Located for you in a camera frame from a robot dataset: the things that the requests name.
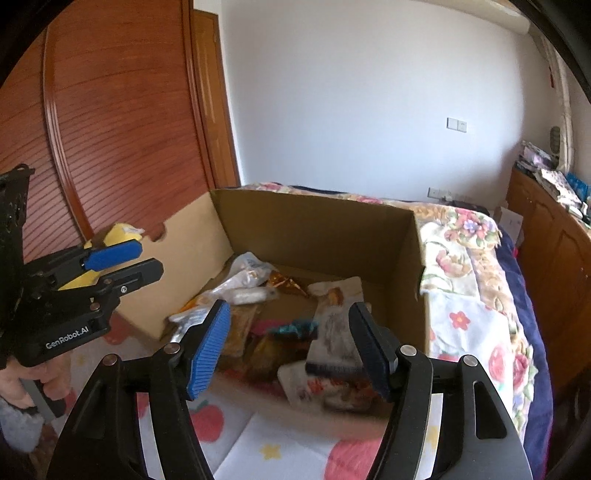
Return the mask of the silver blue foil pouch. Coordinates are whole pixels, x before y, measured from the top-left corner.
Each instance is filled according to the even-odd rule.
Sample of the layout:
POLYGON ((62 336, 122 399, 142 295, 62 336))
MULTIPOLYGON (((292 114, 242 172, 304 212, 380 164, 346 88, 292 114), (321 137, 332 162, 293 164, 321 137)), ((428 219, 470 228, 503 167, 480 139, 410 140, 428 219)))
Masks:
POLYGON ((353 380, 366 375, 363 361, 349 328, 349 309, 344 305, 318 304, 315 322, 317 337, 311 341, 305 359, 305 371, 310 375, 341 380, 353 380))

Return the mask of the white red snack pouch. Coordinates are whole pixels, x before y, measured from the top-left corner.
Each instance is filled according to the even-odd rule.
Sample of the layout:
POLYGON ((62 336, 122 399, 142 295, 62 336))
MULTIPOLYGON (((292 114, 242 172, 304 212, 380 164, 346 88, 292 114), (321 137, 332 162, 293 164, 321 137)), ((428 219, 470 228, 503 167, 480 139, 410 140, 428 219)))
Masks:
POLYGON ((287 401, 300 410, 366 412, 378 396, 365 380, 349 381, 308 374, 304 361, 280 366, 277 378, 287 401))

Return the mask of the brown cracker packet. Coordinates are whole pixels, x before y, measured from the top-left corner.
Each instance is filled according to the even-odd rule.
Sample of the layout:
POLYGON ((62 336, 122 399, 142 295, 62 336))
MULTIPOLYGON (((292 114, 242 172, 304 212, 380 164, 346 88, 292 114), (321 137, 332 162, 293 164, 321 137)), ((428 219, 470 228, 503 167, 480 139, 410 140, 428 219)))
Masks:
POLYGON ((230 329, 221 351, 222 355, 230 358, 242 357, 250 328, 259 317, 259 312, 260 306, 257 304, 230 307, 230 329))

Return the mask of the pink squid snack packet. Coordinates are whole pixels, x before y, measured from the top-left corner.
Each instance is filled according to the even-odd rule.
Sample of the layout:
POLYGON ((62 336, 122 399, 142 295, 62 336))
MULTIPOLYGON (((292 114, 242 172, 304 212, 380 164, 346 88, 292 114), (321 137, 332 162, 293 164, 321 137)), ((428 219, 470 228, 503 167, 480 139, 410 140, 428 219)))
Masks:
POLYGON ((311 342, 277 338, 267 333, 273 327, 266 325, 262 335, 253 338, 245 354, 245 379, 249 383, 272 382, 283 365, 303 361, 308 357, 311 342))

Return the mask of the teal candy wrapper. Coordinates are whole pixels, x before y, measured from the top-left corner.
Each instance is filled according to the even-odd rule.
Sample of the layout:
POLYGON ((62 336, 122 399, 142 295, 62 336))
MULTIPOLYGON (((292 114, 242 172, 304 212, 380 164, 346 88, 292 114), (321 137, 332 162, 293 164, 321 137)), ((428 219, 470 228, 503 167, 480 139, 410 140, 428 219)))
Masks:
POLYGON ((283 339, 315 340, 318 338, 318 322, 314 320, 294 320, 288 324, 273 327, 267 333, 283 339))

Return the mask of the white orange snack pouch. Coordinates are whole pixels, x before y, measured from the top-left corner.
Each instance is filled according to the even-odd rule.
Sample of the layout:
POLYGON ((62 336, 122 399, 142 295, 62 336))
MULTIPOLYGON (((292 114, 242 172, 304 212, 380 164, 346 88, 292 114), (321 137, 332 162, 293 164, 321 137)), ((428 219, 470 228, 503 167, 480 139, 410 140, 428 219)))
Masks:
POLYGON ((233 260, 228 275, 219 285, 198 294, 178 313, 170 315, 168 320, 179 323, 190 311, 197 309, 197 307, 209 305, 216 299, 222 299, 223 295, 229 291, 260 287, 263 283, 266 283, 273 271, 276 271, 276 267, 259 260, 252 252, 240 254, 233 260))

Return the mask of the yellow Pikachu plush toy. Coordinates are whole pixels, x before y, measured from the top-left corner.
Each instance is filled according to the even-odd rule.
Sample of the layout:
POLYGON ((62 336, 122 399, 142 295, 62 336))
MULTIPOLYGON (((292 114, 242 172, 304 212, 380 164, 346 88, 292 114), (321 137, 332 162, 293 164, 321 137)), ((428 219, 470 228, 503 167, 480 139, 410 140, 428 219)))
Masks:
POLYGON ((127 223, 115 223, 108 230, 84 244, 90 250, 82 261, 82 272, 63 286, 59 291, 93 285, 103 271, 135 260, 142 253, 141 240, 144 230, 127 223))

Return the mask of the small white candy packet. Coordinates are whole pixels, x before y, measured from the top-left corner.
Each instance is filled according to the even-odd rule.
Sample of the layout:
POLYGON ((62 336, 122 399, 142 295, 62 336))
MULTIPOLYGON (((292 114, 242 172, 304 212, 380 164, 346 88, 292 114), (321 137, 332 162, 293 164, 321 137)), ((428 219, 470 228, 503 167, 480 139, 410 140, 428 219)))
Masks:
POLYGON ((275 300, 279 291, 274 287, 259 286, 253 288, 238 288, 228 291, 224 299, 230 305, 252 305, 275 300))

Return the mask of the floral white bed sheet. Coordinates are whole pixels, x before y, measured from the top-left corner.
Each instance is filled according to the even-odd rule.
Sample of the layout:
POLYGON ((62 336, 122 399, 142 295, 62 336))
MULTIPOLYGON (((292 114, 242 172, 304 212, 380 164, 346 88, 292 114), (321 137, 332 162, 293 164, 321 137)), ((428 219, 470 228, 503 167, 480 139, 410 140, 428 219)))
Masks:
MULTIPOLYGON (((115 333, 73 351, 70 409, 96 365, 109 353, 123 359, 147 356, 149 349, 115 320, 115 333)), ((441 395, 432 403, 428 440, 419 475, 427 478, 439 441, 441 395)), ((137 396, 141 445, 148 475, 164 479, 152 429, 147 394, 137 396)), ((192 425, 214 479, 366 479, 382 438, 336 440, 281 426, 211 391, 188 403, 192 425)))

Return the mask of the floral quilt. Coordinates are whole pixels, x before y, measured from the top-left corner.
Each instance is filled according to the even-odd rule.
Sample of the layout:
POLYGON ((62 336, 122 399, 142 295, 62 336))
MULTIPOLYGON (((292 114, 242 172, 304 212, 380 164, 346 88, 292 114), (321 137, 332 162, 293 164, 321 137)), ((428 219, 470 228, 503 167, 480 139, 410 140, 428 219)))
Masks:
POLYGON ((513 420, 515 362, 522 342, 513 296, 496 256, 501 228, 473 207, 385 203, 410 210, 417 219, 430 354, 453 360, 472 353, 484 361, 513 420))

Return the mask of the brown cardboard box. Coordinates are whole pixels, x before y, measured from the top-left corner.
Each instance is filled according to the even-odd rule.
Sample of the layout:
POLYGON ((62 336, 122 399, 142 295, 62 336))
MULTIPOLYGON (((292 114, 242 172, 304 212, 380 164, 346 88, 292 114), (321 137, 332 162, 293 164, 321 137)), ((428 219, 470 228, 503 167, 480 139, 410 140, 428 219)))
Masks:
POLYGON ((200 196, 165 221, 160 240, 143 241, 143 257, 162 263, 162 277, 125 295, 117 312, 145 339, 162 340, 172 330, 169 317, 218 285, 247 252, 295 281, 263 306, 263 320, 310 318, 318 305, 308 293, 311 284, 355 277, 377 323, 401 342, 428 346, 414 212, 307 192, 235 189, 200 196))

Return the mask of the dark blue blanket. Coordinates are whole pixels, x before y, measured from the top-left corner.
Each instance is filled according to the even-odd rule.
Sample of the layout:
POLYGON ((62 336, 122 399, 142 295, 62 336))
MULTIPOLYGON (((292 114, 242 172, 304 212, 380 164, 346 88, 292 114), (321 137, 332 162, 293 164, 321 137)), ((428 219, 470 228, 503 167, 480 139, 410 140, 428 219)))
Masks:
POLYGON ((515 362, 513 420, 522 440, 532 475, 546 475, 553 423, 553 392, 544 345, 526 281, 515 255, 515 245, 500 231, 496 256, 513 296, 518 317, 518 348, 515 362))

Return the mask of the white paper card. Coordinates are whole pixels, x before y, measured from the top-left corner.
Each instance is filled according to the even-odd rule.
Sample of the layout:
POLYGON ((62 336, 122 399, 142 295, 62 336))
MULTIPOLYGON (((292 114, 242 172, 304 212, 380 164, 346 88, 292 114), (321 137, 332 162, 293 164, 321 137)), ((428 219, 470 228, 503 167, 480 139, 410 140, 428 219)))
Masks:
POLYGON ((499 227, 511 238, 514 246, 518 248, 522 242, 524 217, 506 207, 498 206, 494 213, 494 219, 499 227))

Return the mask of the clutter on cabinet top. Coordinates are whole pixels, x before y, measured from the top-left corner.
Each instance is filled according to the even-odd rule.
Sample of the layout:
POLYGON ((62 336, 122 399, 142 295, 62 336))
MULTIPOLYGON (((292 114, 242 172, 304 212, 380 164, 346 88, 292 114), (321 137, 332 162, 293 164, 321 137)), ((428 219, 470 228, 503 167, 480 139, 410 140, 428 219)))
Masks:
POLYGON ((590 185, 558 169, 559 156, 523 140, 514 166, 535 180, 571 216, 590 228, 590 185))

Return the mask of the floral window curtain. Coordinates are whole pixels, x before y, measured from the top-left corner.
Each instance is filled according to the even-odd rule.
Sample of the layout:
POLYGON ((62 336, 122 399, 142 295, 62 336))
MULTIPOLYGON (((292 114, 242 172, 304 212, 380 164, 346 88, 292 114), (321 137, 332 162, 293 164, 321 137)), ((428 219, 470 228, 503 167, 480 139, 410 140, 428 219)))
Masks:
POLYGON ((568 173, 572 170, 575 163, 568 67, 556 48, 537 27, 531 26, 529 34, 534 39, 534 42, 540 48, 543 57, 548 62, 551 77, 554 82, 554 89, 558 97, 560 109, 558 169, 563 173, 568 173))

